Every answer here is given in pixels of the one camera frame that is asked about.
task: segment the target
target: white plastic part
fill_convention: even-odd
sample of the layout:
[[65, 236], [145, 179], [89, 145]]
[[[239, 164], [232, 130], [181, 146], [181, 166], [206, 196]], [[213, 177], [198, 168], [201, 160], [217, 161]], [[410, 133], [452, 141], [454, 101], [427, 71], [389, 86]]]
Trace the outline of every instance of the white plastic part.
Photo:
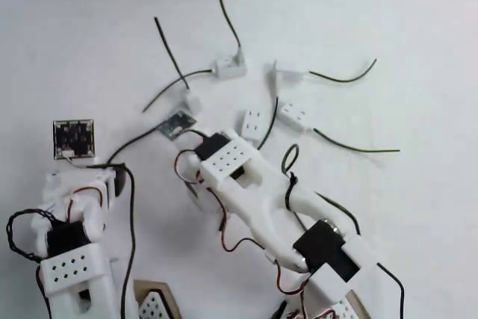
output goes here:
[[[117, 319], [120, 306], [111, 276], [108, 257], [99, 244], [88, 244], [41, 262], [45, 295], [53, 319]], [[80, 291], [88, 290], [89, 306]]]
[[72, 149], [64, 149], [61, 152], [61, 155], [65, 158], [75, 157], [75, 151], [73, 151]]
[[[357, 313], [353, 310], [352, 305], [349, 303], [347, 298], [341, 299], [340, 302], [333, 305], [331, 309], [335, 311], [335, 317], [337, 319], [360, 319]], [[332, 319], [332, 314], [324, 317], [324, 319]]]
[[163, 302], [163, 298], [156, 291], [150, 291], [140, 306], [140, 319], [172, 319]]
[[247, 74], [246, 61], [242, 49], [232, 58], [223, 58], [216, 60], [214, 73], [220, 79], [240, 78]]
[[219, 188], [224, 179], [256, 155], [257, 149], [245, 140], [236, 138], [228, 142], [222, 149], [214, 153], [206, 161], [201, 162], [201, 175], [213, 188]]
[[[67, 221], [69, 210], [70, 220], [82, 220], [90, 241], [99, 242], [104, 217], [115, 200], [114, 178], [113, 170], [72, 169], [50, 173], [43, 188], [43, 204], [38, 208], [62, 221]], [[33, 216], [31, 228], [37, 234], [35, 253], [41, 258], [48, 256], [46, 233], [51, 227], [46, 218], [39, 214]]]
[[304, 132], [311, 128], [308, 111], [292, 102], [286, 102], [282, 105], [278, 113], [278, 118], [298, 132]]
[[197, 115], [202, 111], [202, 104], [200, 98], [191, 90], [186, 90], [183, 95], [184, 102], [192, 115]]
[[264, 137], [268, 120], [259, 109], [248, 109], [244, 114], [244, 121], [240, 130], [241, 137], [257, 146]]
[[102, 237], [105, 220], [103, 219], [102, 209], [99, 206], [97, 196], [85, 196], [74, 194], [70, 198], [71, 205], [68, 204], [69, 221], [83, 221], [84, 234], [88, 239], [95, 243]]
[[306, 72], [295, 63], [285, 60], [276, 60], [274, 75], [276, 81], [299, 82], [304, 79]]

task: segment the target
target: white connector block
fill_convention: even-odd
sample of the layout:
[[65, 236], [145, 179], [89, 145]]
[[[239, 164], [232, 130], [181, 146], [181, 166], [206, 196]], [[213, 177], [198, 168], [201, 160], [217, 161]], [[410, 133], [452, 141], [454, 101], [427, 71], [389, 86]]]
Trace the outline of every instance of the white connector block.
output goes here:
[[308, 112], [304, 108], [291, 102], [286, 102], [281, 107], [278, 118], [298, 132], [304, 132], [311, 128]]
[[256, 152], [257, 150], [245, 140], [236, 137], [206, 161], [201, 162], [201, 175], [212, 188], [219, 188], [226, 177], [254, 157]]
[[191, 90], [184, 92], [183, 100], [193, 115], [197, 115], [202, 111], [201, 100]]
[[247, 74], [247, 66], [242, 49], [239, 49], [238, 53], [232, 58], [216, 60], [214, 73], [222, 80], [245, 76]]
[[267, 121], [260, 110], [246, 110], [242, 129], [240, 130], [240, 136], [244, 140], [254, 145], [258, 145], [262, 141], [262, 137], [266, 132], [264, 128], [264, 125], [266, 124]]
[[276, 81], [299, 82], [304, 79], [305, 72], [290, 61], [276, 60], [274, 78]]

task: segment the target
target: white table surface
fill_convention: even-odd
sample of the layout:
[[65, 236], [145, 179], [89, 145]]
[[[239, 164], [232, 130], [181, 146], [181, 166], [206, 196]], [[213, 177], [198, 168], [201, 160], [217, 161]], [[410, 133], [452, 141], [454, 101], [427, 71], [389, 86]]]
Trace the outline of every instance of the white table surface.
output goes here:
[[[406, 318], [474, 318], [478, 299], [476, 164], [477, 0], [225, 0], [243, 43], [245, 78], [190, 80], [200, 123], [233, 126], [251, 105], [271, 111], [266, 72], [275, 58], [349, 77], [310, 78], [286, 96], [317, 127], [362, 155], [298, 137], [280, 122], [263, 149], [279, 166], [294, 142], [302, 182], [343, 203], [363, 236], [406, 287]], [[178, 85], [149, 115], [140, 109], [176, 78], [158, 16], [184, 72], [206, 69], [235, 43], [218, 0], [0, 0], [0, 221], [41, 201], [53, 168], [52, 120], [93, 118], [97, 155], [159, 123], [179, 103]], [[213, 221], [173, 173], [176, 149], [154, 134], [121, 154], [137, 177], [133, 277], [170, 284], [184, 318], [269, 318], [280, 302], [275, 267], [244, 245], [224, 253]], [[108, 218], [112, 250], [128, 255], [128, 188]], [[31, 245], [28, 219], [18, 244]], [[246, 233], [232, 221], [227, 240]], [[46, 318], [34, 264], [1, 237], [0, 305], [10, 318]], [[400, 292], [377, 272], [358, 294], [373, 318], [398, 318]]]

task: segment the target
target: small pcb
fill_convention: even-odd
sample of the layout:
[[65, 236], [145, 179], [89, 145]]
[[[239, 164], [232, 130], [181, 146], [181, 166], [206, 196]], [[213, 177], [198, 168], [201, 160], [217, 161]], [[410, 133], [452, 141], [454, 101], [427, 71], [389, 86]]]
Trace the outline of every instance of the small pcb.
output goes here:
[[174, 141], [182, 131], [190, 128], [195, 123], [196, 120], [194, 118], [186, 114], [183, 110], [179, 110], [169, 119], [162, 122], [158, 126], [158, 130], [171, 141]]
[[93, 120], [53, 121], [53, 156], [55, 160], [95, 157]]

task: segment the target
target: red wire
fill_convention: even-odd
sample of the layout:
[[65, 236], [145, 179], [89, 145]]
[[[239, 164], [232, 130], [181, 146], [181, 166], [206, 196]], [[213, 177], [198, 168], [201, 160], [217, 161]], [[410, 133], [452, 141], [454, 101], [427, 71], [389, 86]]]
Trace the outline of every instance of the red wire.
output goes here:
[[212, 189], [210, 188], [206, 188], [209, 192], [211, 192], [211, 194], [214, 196], [214, 198], [216, 199], [216, 201], [219, 203], [219, 205], [221, 206], [221, 209], [223, 210], [223, 222], [221, 223], [221, 244], [223, 245], [223, 249], [230, 253], [230, 252], [234, 252], [238, 247], [239, 247], [239, 244], [245, 242], [245, 241], [249, 241], [249, 242], [252, 242], [254, 243], [256, 246], [260, 247], [261, 249], [265, 249], [259, 242], [257, 242], [256, 240], [252, 239], [252, 238], [242, 238], [240, 241], [238, 241], [231, 249], [229, 249], [227, 246], [226, 246], [226, 241], [225, 241], [225, 233], [226, 233], [226, 224], [227, 224], [227, 212], [226, 212], [226, 207], [224, 207], [224, 204], [220, 201], [219, 197], [215, 194], [215, 192], [212, 191]]
[[78, 190], [74, 190], [73, 193], [78, 193], [78, 192], [87, 191], [87, 190], [98, 191], [98, 193], [99, 193], [99, 206], [103, 207], [103, 193], [97, 187], [91, 187], [91, 186], [82, 187], [82, 188], [79, 188]]
[[[79, 192], [88, 191], [88, 190], [98, 191], [98, 193], [99, 193], [99, 206], [103, 207], [103, 193], [97, 187], [91, 187], [91, 186], [82, 187], [82, 188], [79, 188], [78, 190], [74, 190], [73, 193], [79, 193]], [[72, 206], [73, 206], [73, 200], [70, 199], [69, 204], [68, 204], [68, 209], [66, 210], [66, 218], [68, 219], [68, 222], [69, 222], [69, 219], [71, 217]]]
[[72, 205], [73, 205], [73, 200], [71, 199], [68, 204], [68, 209], [66, 210], [66, 218], [69, 222], [69, 217], [71, 216], [72, 213]]
[[332, 314], [332, 319], [336, 319], [337, 313], [335, 313], [334, 309], [327, 309], [324, 313], [316, 317], [315, 319], [325, 319], [329, 314]]
[[300, 293], [300, 292], [302, 292], [302, 291], [304, 290], [304, 288], [305, 288], [305, 286], [307, 285], [308, 280], [309, 280], [310, 277], [307, 278], [306, 280], [304, 280], [304, 281], [302, 282], [302, 284], [300, 285], [300, 287], [299, 287], [298, 289], [296, 289], [295, 291], [285, 291], [285, 290], [283, 290], [283, 289], [281, 288], [282, 269], [281, 269], [280, 264], [279, 264], [277, 261], [275, 261], [274, 263], [275, 263], [276, 266], [277, 266], [277, 281], [276, 281], [277, 289], [279, 289], [279, 291], [280, 291], [281, 293], [283, 293], [283, 294], [285, 294], [285, 295], [296, 295], [296, 294], [298, 294], [298, 293]]

